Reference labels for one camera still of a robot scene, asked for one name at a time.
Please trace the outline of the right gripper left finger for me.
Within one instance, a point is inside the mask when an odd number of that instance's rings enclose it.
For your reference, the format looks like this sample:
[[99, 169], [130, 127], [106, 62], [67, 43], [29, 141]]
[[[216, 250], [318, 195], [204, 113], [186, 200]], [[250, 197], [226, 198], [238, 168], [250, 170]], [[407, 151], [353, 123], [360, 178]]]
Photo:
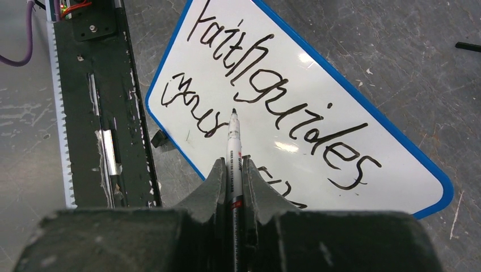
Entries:
[[187, 212], [190, 218], [200, 224], [215, 223], [217, 219], [223, 219], [225, 217], [226, 174], [225, 159], [218, 158], [204, 182], [173, 208]]

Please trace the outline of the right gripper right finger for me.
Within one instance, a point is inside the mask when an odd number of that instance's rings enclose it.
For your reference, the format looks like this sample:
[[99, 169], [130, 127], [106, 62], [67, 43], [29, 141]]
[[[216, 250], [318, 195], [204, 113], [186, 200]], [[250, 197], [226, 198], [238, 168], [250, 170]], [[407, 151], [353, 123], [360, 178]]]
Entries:
[[250, 156], [243, 157], [242, 172], [246, 207], [259, 224], [266, 225], [276, 215], [301, 211], [262, 178]]

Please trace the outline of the black whiteboard marker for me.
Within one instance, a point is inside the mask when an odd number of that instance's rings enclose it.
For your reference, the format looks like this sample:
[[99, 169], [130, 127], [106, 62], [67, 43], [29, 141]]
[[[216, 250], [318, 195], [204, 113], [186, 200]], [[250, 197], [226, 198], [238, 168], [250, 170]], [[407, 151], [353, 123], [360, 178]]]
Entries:
[[230, 216], [231, 232], [231, 270], [245, 271], [243, 263], [243, 174], [242, 174], [242, 144], [240, 122], [236, 109], [232, 109], [229, 120], [227, 150], [227, 192], [226, 200]]

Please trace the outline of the blue-framed whiteboard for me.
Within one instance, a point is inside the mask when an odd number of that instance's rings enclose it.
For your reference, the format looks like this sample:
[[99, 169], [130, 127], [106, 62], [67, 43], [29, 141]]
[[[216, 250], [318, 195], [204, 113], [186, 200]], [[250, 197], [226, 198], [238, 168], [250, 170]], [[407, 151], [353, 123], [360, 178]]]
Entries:
[[448, 176], [262, 1], [188, 1], [146, 95], [202, 178], [226, 156], [236, 110], [243, 155], [300, 208], [424, 218]]

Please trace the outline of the silver microphone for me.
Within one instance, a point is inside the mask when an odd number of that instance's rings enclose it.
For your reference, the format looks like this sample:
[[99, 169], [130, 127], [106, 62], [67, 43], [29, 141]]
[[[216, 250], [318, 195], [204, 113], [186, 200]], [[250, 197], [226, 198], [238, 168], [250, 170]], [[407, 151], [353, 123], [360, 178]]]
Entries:
[[481, 52], [481, 45], [466, 43], [466, 42], [457, 42], [455, 47], [458, 49], [468, 50], [472, 52]]

